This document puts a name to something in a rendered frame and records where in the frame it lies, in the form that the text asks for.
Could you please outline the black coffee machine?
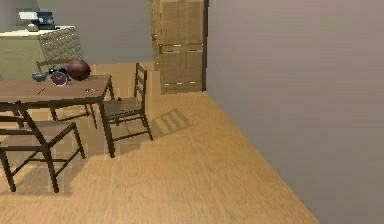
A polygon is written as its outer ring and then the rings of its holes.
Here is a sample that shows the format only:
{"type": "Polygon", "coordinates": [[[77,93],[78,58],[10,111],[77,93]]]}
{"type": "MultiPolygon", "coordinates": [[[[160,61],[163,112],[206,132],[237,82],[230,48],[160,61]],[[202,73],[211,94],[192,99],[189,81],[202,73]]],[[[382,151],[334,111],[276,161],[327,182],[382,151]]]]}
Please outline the black coffee machine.
{"type": "Polygon", "coordinates": [[[38,11],[36,18],[31,22],[36,25],[40,30],[57,30],[55,25],[53,14],[51,11],[38,11]]]}

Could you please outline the dark red ball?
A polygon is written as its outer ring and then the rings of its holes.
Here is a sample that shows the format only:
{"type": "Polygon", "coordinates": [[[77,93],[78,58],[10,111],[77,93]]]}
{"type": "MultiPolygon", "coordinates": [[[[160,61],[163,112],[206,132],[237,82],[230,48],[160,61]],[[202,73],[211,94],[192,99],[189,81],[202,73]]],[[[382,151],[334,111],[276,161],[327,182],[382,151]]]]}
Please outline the dark red ball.
{"type": "Polygon", "coordinates": [[[85,61],[73,59],[67,65],[67,73],[72,79],[83,81],[90,76],[91,69],[85,61]]]}

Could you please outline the brown wooden chair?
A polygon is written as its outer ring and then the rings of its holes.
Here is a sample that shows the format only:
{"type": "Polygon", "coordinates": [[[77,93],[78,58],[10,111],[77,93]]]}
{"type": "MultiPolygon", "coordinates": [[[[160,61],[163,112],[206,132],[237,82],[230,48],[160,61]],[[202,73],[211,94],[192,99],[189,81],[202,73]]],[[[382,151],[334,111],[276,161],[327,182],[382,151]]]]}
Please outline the brown wooden chair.
{"type": "Polygon", "coordinates": [[[140,64],[135,65],[134,96],[129,98],[117,98],[104,102],[106,119],[110,124],[119,125],[134,120],[141,120],[144,131],[128,133],[125,136],[113,138],[112,141],[135,137],[142,134],[148,134],[150,140],[153,140],[151,129],[146,116],[146,93],[147,93],[147,70],[140,64]]]}
{"type": "MultiPolygon", "coordinates": [[[[61,67],[60,69],[55,69],[54,67],[56,65],[62,65],[62,64],[67,65],[72,60],[74,60],[74,59],[55,59],[55,60],[47,60],[47,61],[43,61],[43,62],[37,61],[36,65],[37,65],[38,71],[40,73],[42,73],[42,67],[43,66],[49,66],[50,68],[49,68],[49,71],[47,72],[48,75],[49,74],[52,75],[55,72],[61,72],[61,73],[65,74],[67,76],[67,80],[70,81],[71,79],[70,79],[69,75],[67,74],[66,68],[61,67]]],[[[94,122],[94,126],[97,129],[97,122],[96,122],[95,113],[94,113],[94,109],[93,109],[92,104],[88,104],[88,105],[84,104],[84,108],[85,108],[85,112],[83,114],[78,114],[78,115],[74,115],[72,117],[66,117],[66,118],[62,118],[62,119],[59,119],[57,117],[56,110],[59,109],[59,107],[57,107],[57,106],[56,107],[50,107],[50,112],[51,112],[51,116],[52,116],[53,120],[55,120],[55,121],[68,121],[68,120],[80,118],[83,116],[91,116],[93,119],[93,122],[94,122]]]]}
{"type": "Polygon", "coordinates": [[[0,162],[11,192],[16,191],[14,176],[29,162],[44,162],[47,164],[52,187],[55,193],[59,192],[57,177],[77,156],[86,158],[77,125],[74,122],[62,121],[27,121],[24,127],[8,129],[0,128],[0,136],[5,139],[0,141],[0,162]],[[74,133],[77,149],[69,158],[54,158],[52,148],[70,132],[74,133]],[[31,152],[19,166],[11,169],[8,152],[31,152]]]}

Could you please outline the brown wooden dining table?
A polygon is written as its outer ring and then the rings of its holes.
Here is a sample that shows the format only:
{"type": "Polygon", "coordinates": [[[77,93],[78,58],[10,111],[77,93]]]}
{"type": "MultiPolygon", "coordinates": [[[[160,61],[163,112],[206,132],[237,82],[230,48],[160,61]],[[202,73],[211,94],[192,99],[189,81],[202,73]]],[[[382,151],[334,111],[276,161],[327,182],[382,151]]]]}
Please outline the brown wooden dining table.
{"type": "Polygon", "coordinates": [[[104,110],[106,93],[114,98],[112,76],[91,75],[84,81],[70,81],[65,86],[57,87],[50,80],[36,82],[33,80],[13,80],[0,82],[0,102],[21,101],[27,108],[59,108],[82,104],[97,104],[101,115],[105,138],[110,157],[115,156],[114,143],[109,121],[104,110]],[[97,92],[85,92],[85,89],[97,89],[97,92]]]}

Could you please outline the light wooden room door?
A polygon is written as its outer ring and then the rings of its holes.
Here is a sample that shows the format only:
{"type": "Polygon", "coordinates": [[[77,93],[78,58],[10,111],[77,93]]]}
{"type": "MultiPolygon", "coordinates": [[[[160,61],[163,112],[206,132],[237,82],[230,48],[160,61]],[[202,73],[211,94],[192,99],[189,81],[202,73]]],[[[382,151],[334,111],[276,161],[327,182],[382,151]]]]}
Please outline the light wooden room door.
{"type": "Polygon", "coordinates": [[[160,0],[162,94],[202,90],[204,0],[160,0]]]}

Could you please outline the black alarm clock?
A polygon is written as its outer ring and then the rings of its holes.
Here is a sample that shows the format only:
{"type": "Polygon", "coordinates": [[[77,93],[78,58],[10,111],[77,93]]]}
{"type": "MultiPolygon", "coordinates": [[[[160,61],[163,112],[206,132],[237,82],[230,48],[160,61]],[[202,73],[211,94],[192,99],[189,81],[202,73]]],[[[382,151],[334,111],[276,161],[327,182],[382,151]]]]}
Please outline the black alarm clock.
{"type": "Polygon", "coordinates": [[[64,68],[51,68],[49,70],[49,75],[55,86],[65,86],[69,82],[69,76],[64,68]]]}

